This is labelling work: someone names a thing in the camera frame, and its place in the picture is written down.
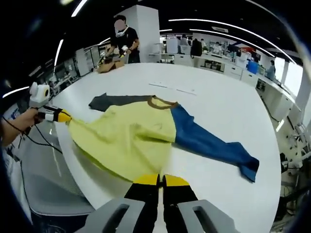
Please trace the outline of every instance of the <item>cardboard box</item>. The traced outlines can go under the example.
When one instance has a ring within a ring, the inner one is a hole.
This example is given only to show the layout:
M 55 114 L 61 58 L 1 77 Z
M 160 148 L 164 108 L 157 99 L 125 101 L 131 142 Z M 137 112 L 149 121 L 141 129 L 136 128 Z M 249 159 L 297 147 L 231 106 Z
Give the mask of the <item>cardboard box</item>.
M 124 66 L 123 61 L 117 61 L 117 62 L 110 62 L 108 64 L 102 64 L 98 67 L 97 72 L 98 73 L 107 73 L 111 70 L 117 69 Z

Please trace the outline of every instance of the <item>yellow shirt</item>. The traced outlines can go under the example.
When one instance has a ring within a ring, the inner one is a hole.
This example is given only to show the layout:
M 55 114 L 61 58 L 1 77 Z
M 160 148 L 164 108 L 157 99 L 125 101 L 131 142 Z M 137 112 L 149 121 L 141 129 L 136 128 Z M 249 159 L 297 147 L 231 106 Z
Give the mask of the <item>yellow shirt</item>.
M 160 173 L 175 141 L 169 109 L 174 103 L 158 98 L 150 102 L 110 106 L 90 124 L 73 119 L 69 124 L 72 139 L 99 167 L 130 181 Z

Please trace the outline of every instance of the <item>ceiling light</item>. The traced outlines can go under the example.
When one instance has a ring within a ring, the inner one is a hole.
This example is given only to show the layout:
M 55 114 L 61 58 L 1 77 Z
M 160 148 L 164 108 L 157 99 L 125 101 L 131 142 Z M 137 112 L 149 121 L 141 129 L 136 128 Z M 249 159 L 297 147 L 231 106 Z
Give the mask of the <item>ceiling light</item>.
M 172 29 L 163 29 L 163 30 L 160 30 L 159 32 L 168 32 L 168 31 L 172 31 Z
M 237 40 L 240 40 L 240 41 L 243 41 L 243 42 L 246 42 L 262 51 L 264 51 L 265 53 L 269 54 L 270 56 L 272 57 L 275 57 L 272 53 L 268 52 L 267 50 L 263 49 L 262 47 L 259 47 L 257 45 L 254 45 L 253 43 L 251 42 L 248 42 L 247 40 L 243 40 L 241 38 L 238 38 L 238 37 L 235 37 L 235 36 L 232 36 L 232 35 L 228 35 L 228 34 L 225 34 L 225 33 L 219 33 L 219 32 L 214 32 L 214 31 L 207 31 L 207 30 L 200 30 L 200 29 L 189 29 L 190 31 L 199 31 L 199 32 L 206 32 L 206 33 L 215 33 L 215 34 L 219 34 L 219 35 L 225 35 L 225 36 L 229 36 L 229 37 L 232 37 L 234 39 L 237 39 Z
M 101 45 L 102 43 L 106 42 L 107 40 L 110 40 L 111 38 L 107 38 L 106 40 L 103 40 L 101 43 L 99 43 L 99 45 Z
M 56 56 L 55 56 L 55 60 L 54 60 L 54 66 L 56 66 L 57 64 L 57 59 L 58 59 L 58 54 L 59 54 L 59 51 L 60 51 L 60 48 L 62 47 L 62 44 L 63 44 L 64 40 L 60 40 L 59 44 L 58 44 L 58 48 L 57 48 L 57 52 L 56 52 Z
M 60 3 L 62 4 L 62 5 L 67 5 L 67 4 L 69 4 L 69 3 L 71 3 L 73 0 L 60 0 Z
M 21 91 L 21 90 L 25 90 L 25 89 L 27 89 L 27 88 L 29 88 L 29 86 L 22 87 L 22 88 L 20 88 L 20 89 L 16 89 L 16 90 L 10 91 L 10 92 L 4 94 L 4 95 L 2 96 L 2 98 L 7 97 L 7 96 L 9 96 L 9 95 L 11 95 L 11 94 L 13 94 L 13 93 L 15 93 L 15 92 L 18 92 L 18 91 Z
M 79 5 L 77 6 L 77 8 L 74 10 L 74 12 L 72 13 L 71 17 L 75 17 L 79 11 L 81 10 L 81 8 L 84 6 L 84 4 L 86 4 L 87 0 L 82 0 Z
M 254 32 L 251 32 L 251 31 L 249 31 L 247 29 L 240 28 L 240 27 L 232 25 L 232 24 L 218 22 L 218 21 L 214 21 L 214 20 L 208 20 L 208 19 L 180 18 L 180 19 L 170 19 L 169 20 L 169 22 L 173 22 L 173 21 L 201 21 L 201 22 L 219 23 L 219 24 L 223 24 L 223 25 L 226 25 L 226 26 L 230 26 L 230 27 L 233 27 L 233 28 L 240 29 L 242 31 L 245 31 L 245 32 L 248 32 L 248 33 L 250 33 L 252 35 L 255 35 L 255 36 L 259 37 L 260 39 L 264 40 L 265 42 L 269 43 L 270 45 L 272 45 L 273 47 L 278 49 L 281 53 L 283 53 L 286 57 L 288 57 L 294 64 L 296 64 L 296 62 L 286 52 L 284 52 L 281 48 L 279 48 L 277 45 L 273 44 L 271 41 L 267 40 L 266 38 L 263 38 L 262 36 L 254 33 Z

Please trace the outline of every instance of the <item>black t-shirt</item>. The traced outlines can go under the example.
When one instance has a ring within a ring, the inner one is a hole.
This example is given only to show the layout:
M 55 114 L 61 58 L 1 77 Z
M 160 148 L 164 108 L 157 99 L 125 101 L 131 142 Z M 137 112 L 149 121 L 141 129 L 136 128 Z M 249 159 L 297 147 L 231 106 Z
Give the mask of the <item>black t-shirt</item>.
M 128 28 L 123 36 L 116 37 L 115 35 L 111 39 L 111 46 L 118 46 L 120 54 L 123 53 L 122 47 L 126 45 L 130 48 L 134 41 L 138 39 L 137 33 L 134 28 Z M 134 49 L 131 54 L 138 53 L 138 49 Z

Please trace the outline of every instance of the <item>dark gray sleeve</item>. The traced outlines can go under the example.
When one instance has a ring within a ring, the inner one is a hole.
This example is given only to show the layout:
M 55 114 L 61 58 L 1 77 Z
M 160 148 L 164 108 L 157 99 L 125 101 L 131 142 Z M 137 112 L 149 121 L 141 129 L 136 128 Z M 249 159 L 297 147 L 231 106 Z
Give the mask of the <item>dark gray sleeve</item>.
M 89 104 L 91 109 L 105 112 L 111 105 L 123 106 L 134 102 L 147 101 L 151 96 L 96 96 Z

